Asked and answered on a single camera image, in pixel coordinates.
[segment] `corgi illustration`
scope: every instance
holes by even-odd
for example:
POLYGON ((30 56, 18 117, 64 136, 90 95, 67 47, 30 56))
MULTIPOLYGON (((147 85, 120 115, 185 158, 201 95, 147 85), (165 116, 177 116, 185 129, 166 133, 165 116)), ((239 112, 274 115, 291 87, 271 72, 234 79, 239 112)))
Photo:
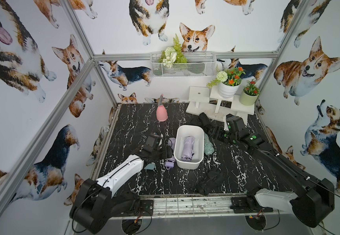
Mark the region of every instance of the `corgi illustration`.
MULTIPOLYGON (((47 20, 57 29, 59 24, 56 22, 52 14, 52 6, 60 6, 59 0, 34 0, 41 13, 47 18, 47 20)), ((93 11, 93 0, 69 0, 72 8, 75 10, 83 10, 90 18, 97 18, 97 13, 93 11)))
POLYGON ((304 135, 302 155, 312 155, 329 173, 337 178, 337 192, 340 193, 340 147, 337 134, 340 133, 340 109, 328 105, 325 100, 317 106, 316 121, 304 135))
POLYGON ((210 25, 202 31, 194 31, 180 23, 179 29, 184 39, 182 52, 201 52, 206 51, 208 40, 213 35, 215 26, 210 25))
MULTIPOLYGON (((331 0, 313 0, 311 6, 307 9, 306 17, 301 21, 298 26, 294 41, 294 46, 298 48, 300 46, 301 38, 307 33, 307 31, 320 19, 321 15, 325 11, 331 0)), ((280 32, 283 32, 278 42, 281 42, 285 37, 285 33, 289 28, 290 22, 292 21, 295 12, 299 6, 300 0, 291 0, 285 10, 281 19, 280 32)))
POLYGON ((118 97, 122 100, 122 104, 137 104, 135 93, 132 93, 130 96, 122 96, 121 94, 118 94, 118 97))
MULTIPOLYGON (((145 101, 148 103, 158 103, 159 102, 159 98, 155 99, 155 98, 149 98, 146 97, 145 101)), ((162 99, 162 103, 179 103, 179 98, 172 98, 172 99, 168 99, 168 98, 163 98, 162 99)))
POLYGON ((40 86, 42 76, 49 81, 56 79, 19 17, 5 0, 0 0, 0 79, 24 95, 32 91, 42 103, 46 98, 40 86))
MULTIPOLYGON (((14 194, 10 203, 26 198, 33 201, 48 198, 56 189, 60 192, 61 187, 67 187, 64 179, 65 166, 69 155, 70 146, 76 144, 78 150, 80 143, 76 130, 71 125, 63 127, 45 158, 28 171, 18 190, 14 194)), ((6 172, 0 171, 0 185, 6 172)))
MULTIPOLYGON (((205 13, 205 1, 206 0, 195 0, 196 11, 199 14, 205 13)), ((242 6, 243 14, 248 15, 253 11, 252 3, 255 0, 224 0, 228 4, 235 5, 235 6, 242 6)))
POLYGON ((256 81, 260 80, 260 78, 265 74, 265 71, 268 68, 268 66, 263 63, 241 64, 239 62, 239 59, 217 59, 217 61, 222 64, 221 70, 242 67, 245 70, 245 74, 242 74, 241 78, 245 79, 254 77, 256 81))
POLYGON ((142 43, 150 44, 150 36, 158 34, 161 41, 166 42, 163 32, 169 16, 168 0, 130 0, 129 15, 139 35, 143 35, 142 43))
POLYGON ((281 63, 274 72, 279 85, 285 87, 283 96, 295 96, 295 104, 299 98, 307 95, 328 74, 340 69, 340 57, 329 58, 321 48, 318 37, 311 48, 309 57, 303 62, 288 61, 281 63))
POLYGON ((256 108, 257 108, 257 111, 259 112, 259 114, 261 114, 261 115, 265 114, 265 109, 263 108, 263 106, 261 106, 259 99, 257 99, 257 101, 256 101, 256 108))
POLYGON ((83 182, 84 180, 78 174, 75 174, 75 189, 73 190, 72 194, 64 201, 64 205, 70 206, 75 202, 76 196, 83 182))
POLYGON ((87 161, 87 166, 93 165, 96 162, 97 154, 101 147, 101 143, 102 143, 104 136, 105 136, 105 127, 103 126, 101 127, 101 131, 100 131, 100 134, 98 135, 98 138, 94 142, 93 152, 90 154, 90 158, 87 161))
POLYGON ((112 82, 123 87, 123 91, 127 90, 127 85, 134 82, 144 80, 148 83, 146 85, 148 87, 152 81, 152 70, 147 67, 123 68, 117 64, 117 61, 99 61, 98 64, 112 82))
MULTIPOLYGON (((53 47, 52 49, 56 56, 68 66, 68 89, 69 86, 76 79, 78 73, 84 65, 84 60, 78 51, 76 38, 73 34, 71 34, 69 46, 67 48, 61 49, 53 47)), ((71 111, 73 116, 79 117, 81 112, 85 109, 85 101, 87 100, 87 98, 90 100, 93 99, 93 94, 91 94, 90 92, 92 91, 92 86, 95 85, 96 82, 92 81, 90 76, 85 79, 83 85, 80 87, 73 101, 69 105, 69 110, 71 111)))
POLYGON ((300 164, 299 162, 295 161, 294 159, 294 149, 292 146, 290 146, 286 153, 283 154, 282 149, 280 148, 280 146, 277 143, 276 137, 274 136, 272 130, 269 127, 266 127, 266 129, 268 130, 269 133, 269 137, 272 139, 272 145, 273 148, 275 148, 277 150, 277 152, 279 152, 280 154, 282 154, 284 157, 286 157, 287 159, 290 160, 290 162, 294 163, 294 165, 296 165, 297 167, 301 168, 302 170, 305 170, 306 167, 303 166, 302 164, 300 164))

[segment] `white plastic bin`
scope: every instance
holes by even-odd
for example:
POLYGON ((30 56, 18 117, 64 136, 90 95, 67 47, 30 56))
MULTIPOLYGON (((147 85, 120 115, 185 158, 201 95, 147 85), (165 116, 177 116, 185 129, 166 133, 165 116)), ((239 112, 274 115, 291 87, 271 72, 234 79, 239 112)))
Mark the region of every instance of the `white plastic bin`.
POLYGON ((178 128, 174 156, 178 167, 189 170, 197 169, 201 161, 204 159, 204 131, 201 129, 201 127, 182 125, 178 128), (195 138, 193 149, 194 155, 191 162, 184 162, 181 160, 184 147, 184 138, 187 136, 193 136, 195 138))

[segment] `black marble surface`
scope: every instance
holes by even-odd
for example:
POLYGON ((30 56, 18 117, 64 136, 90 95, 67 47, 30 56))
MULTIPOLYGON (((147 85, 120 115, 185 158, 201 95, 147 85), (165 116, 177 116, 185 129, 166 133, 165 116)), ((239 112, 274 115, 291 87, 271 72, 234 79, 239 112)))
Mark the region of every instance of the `black marble surface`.
MULTIPOLYGON (((121 164, 132 150, 143 144, 151 132, 162 133, 164 137, 176 137, 181 125, 189 124, 194 115, 186 113, 188 103, 164 104, 169 119, 158 122, 157 104, 122 105, 113 135, 102 165, 100 177, 121 164)), ((222 122, 212 121, 223 126, 222 122)), ((256 115, 248 115, 248 127, 266 138, 256 115)), ((212 141, 215 152, 205 155, 196 170, 185 170, 177 166, 166 170, 163 160, 156 162, 155 170, 142 170, 131 177, 119 190, 131 190, 139 195, 196 194, 197 182, 204 179, 211 168, 218 167, 227 179, 213 193, 245 193, 257 186, 270 190, 290 191, 288 185, 270 167, 258 159, 219 141, 212 141)))

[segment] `pink spray bottle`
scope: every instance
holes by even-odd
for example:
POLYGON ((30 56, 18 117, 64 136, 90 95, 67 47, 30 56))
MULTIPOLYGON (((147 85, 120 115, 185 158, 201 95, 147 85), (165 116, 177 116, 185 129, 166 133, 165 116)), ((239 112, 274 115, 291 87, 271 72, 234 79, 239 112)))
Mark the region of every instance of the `pink spray bottle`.
POLYGON ((157 120, 166 121, 167 120, 167 110, 162 104, 163 94, 159 97, 158 107, 157 107, 157 120))

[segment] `wire mesh basket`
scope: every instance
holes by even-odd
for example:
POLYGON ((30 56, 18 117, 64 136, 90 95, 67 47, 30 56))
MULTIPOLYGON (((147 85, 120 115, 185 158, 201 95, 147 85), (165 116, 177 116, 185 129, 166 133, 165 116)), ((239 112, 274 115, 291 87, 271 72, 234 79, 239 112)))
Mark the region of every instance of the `wire mesh basket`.
POLYGON ((150 54, 153 77, 205 77, 213 76, 216 71, 214 52, 183 52, 187 63, 173 63, 171 68, 160 62, 161 52, 150 54))

